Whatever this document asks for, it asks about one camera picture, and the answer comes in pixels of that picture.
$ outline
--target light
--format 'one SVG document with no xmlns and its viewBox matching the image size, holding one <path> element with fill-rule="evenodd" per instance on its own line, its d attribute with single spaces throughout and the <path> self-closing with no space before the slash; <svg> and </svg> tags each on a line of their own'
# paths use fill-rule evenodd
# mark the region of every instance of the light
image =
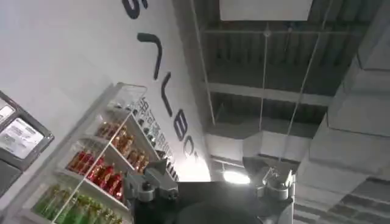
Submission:
<svg viewBox="0 0 390 224">
<path fill-rule="evenodd" d="M 249 184 L 250 179 L 247 175 L 231 170 L 224 171 L 224 179 L 235 184 Z"/>
</svg>

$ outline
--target black lettering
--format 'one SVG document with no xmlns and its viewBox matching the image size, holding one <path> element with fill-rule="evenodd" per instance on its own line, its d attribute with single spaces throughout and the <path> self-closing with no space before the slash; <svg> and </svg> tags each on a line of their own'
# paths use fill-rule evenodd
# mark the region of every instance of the black lettering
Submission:
<svg viewBox="0 0 390 224">
<path fill-rule="evenodd" d="M 184 155 L 188 158 L 193 155 L 194 153 L 194 141 L 193 137 L 191 135 L 188 135 L 185 140 L 184 140 L 184 145 L 183 145 L 183 153 Z"/>
<path fill-rule="evenodd" d="M 172 117 L 172 108 L 171 108 L 171 106 L 168 102 L 168 98 L 166 98 L 166 94 L 165 94 L 165 88 L 166 88 L 166 85 L 168 84 L 168 81 L 170 78 L 171 78 L 171 73 L 169 72 L 165 76 L 165 78 L 163 80 L 163 84 L 161 85 L 161 98 L 163 98 L 163 102 L 164 102 L 164 105 L 165 105 L 166 111 L 168 112 L 169 117 Z"/>
<path fill-rule="evenodd" d="M 161 41 L 158 36 L 150 33 L 139 33 L 136 37 L 140 42 L 154 43 L 157 46 L 157 59 L 153 76 L 154 80 L 157 80 L 158 72 L 160 71 L 161 58 L 163 57 L 163 46 L 161 45 Z"/>
<path fill-rule="evenodd" d="M 185 119 L 185 114 L 182 109 L 177 112 L 176 117 L 173 120 L 173 127 L 175 128 L 179 141 L 182 141 L 188 130 L 187 120 Z"/>
<path fill-rule="evenodd" d="M 129 0 L 122 0 L 122 4 L 128 16 L 132 19 L 137 19 L 140 15 L 140 3 L 138 2 L 138 0 L 132 0 L 132 2 L 134 8 L 130 5 Z M 147 7 L 149 6 L 147 0 L 142 0 L 141 2 L 144 8 L 147 9 Z"/>
</svg>

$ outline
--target gray ductwork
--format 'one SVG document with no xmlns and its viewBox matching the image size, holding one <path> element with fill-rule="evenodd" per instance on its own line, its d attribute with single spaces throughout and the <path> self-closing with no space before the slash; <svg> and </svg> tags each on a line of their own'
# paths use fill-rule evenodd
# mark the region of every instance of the gray ductwork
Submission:
<svg viewBox="0 0 390 224">
<path fill-rule="evenodd" d="M 390 2 L 384 1 L 298 169 L 298 203 L 328 210 L 390 163 Z"/>
</svg>

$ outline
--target black machine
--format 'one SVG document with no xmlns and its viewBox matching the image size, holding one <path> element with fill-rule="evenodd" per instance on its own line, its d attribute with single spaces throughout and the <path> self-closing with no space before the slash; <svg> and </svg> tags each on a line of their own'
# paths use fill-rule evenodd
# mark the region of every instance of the black machine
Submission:
<svg viewBox="0 0 390 224">
<path fill-rule="evenodd" d="M 124 196 L 135 224 L 293 223 L 293 175 L 274 172 L 265 163 L 247 186 L 226 182 L 176 183 L 166 160 L 150 163 L 144 174 L 131 172 Z"/>
</svg>

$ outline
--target exposed ceiling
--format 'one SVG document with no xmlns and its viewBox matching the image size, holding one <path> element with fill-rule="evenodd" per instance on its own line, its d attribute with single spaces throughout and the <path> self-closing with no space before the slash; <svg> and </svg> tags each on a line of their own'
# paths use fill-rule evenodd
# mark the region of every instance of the exposed ceiling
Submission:
<svg viewBox="0 0 390 224">
<path fill-rule="evenodd" d="M 308 21 L 221 21 L 218 0 L 194 2 L 215 120 L 290 121 L 296 111 L 294 122 L 314 125 L 381 4 L 314 0 Z"/>
<path fill-rule="evenodd" d="M 213 120 L 216 124 L 236 125 L 231 126 L 232 130 L 227 129 L 228 125 L 215 125 L 208 133 L 223 132 L 224 137 L 233 139 L 258 128 L 291 135 L 294 127 L 306 125 L 310 131 L 296 136 L 311 140 L 383 0 L 313 0 L 308 21 L 221 21 L 218 0 L 193 2 Z M 265 127 L 267 122 L 263 121 L 261 126 L 261 119 L 258 121 L 261 117 L 285 123 L 275 131 Z M 257 122 L 258 126 L 242 125 L 251 122 Z M 235 128 L 240 135 L 233 132 Z M 221 139 L 216 138 L 215 142 L 220 143 Z M 284 141 L 284 138 L 275 135 L 272 140 Z M 235 142 L 226 141 L 221 149 L 215 150 L 220 154 L 212 154 L 217 179 L 221 178 L 218 171 L 243 169 L 239 161 L 232 160 L 234 156 L 227 156 L 226 147 L 235 147 L 232 143 Z M 309 144 L 307 141 L 297 145 L 302 148 Z M 275 152 L 281 144 L 267 141 L 266 146 L 267 152 Z M 260 157 L 273 161 L 286 154 L 260 153 L 263 153 Z M 283 158 L 287 159 L 284 161 L 287 166 L 294 167 L 302 156 Z M 356 192 L 370 184 L 372 180 L 367 180 L 328 212 L 297 204 L 294 223 L 389 223 L 390 200 L 381 201 Z M 381 189 L 387 189 L 382 195 L 388 194 L 388 182 L 381 184 Z M 366 208 L 358 204 L 362 198 L 368 201 Z"/>
</svg>

